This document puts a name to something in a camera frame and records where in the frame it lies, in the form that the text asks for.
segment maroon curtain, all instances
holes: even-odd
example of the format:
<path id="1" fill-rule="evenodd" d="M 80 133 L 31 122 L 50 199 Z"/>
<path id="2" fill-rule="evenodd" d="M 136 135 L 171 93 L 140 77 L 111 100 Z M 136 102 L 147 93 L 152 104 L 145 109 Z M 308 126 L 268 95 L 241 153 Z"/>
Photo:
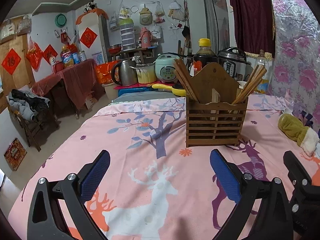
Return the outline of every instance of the maroon curtain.
<path id="1" fill-rule="evenodd" d="M 230 0 L 237 46 L 250 53 L 275 53 L 272 0 Z"/>

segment red plastic bag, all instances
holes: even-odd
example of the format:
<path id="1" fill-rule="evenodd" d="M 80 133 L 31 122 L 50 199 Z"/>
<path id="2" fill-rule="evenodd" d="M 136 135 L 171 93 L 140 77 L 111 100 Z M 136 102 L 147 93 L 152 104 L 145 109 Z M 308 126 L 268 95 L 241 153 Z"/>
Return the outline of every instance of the red plastic bag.
<path id="1" fill-rule="evenodd" d="M 38 70 L 42 58 L 42 51 L 38 44 L 32 41 L 31 37 L 28 42 L 28 52 L 26 54 L 26 58 L 29 60 L 31 67 L 34 70 Z"/>

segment plastic bottle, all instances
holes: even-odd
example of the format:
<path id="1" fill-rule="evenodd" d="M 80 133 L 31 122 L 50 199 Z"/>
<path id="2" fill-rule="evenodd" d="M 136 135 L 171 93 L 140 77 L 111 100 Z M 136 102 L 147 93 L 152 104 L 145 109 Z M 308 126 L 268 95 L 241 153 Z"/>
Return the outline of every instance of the plastic bottle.
<path id="1" fill-rule="evenodd" d="M 210 39 L 200 39 L 199 47 L 199 51 L 193 56 L 194 75 L 199 73 L 199 71 L 208 63 L 218 63 L 217 55 L 211 50 Z"/>
<path id="2" fill-rule="evenodd" d="M 271 75 L 272 75 L 272 70 L 269 67 L 269 62 L 268 60 L 264 57 L 265 52 L 264 50 L 260 50 L 260 55 L 256 59 L 256 63 L 254 64 L 255 66 L 264 66 L 267 70 L 265 75 L 262 77 L 261 83 L 257 86 L 255 89 L 256 92 L 261 93 L 261 94 L 266 94 L 268 91 L 268 86 L 271 80 Z"/>
<path id="3" fill-rule="evenodd" d="M 60 56 L 61 56 L 61 60 L 64 63 L 65 68 L 74 64 L 72 53 L 71 53 L 70 49 L 68 49 L 67 45 L 62 47 L 62 51 L 60 53 Z"/>

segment blue can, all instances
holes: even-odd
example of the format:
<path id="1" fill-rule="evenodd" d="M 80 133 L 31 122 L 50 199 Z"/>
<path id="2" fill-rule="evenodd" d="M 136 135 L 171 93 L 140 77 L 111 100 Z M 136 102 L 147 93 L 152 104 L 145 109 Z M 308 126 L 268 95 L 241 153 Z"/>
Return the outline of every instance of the blue can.
<path id="1" fill-rule="evenodd" d="M 73 61 L 74 61 L 75 64 L 80 63 L 78 53 L 72 54 L 72 57 L 73 57 Z"/>

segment yellow bottle cap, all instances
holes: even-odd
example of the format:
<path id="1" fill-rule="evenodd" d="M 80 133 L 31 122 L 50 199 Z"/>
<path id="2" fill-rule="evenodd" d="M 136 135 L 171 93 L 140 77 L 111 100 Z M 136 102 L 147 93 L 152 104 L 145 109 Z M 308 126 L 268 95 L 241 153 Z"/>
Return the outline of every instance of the yellow bottle cap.
<path id="1" fill-rule="evenodd" d="M 199 46 L 211 47 L 210 39 L 199 39 Z"/>

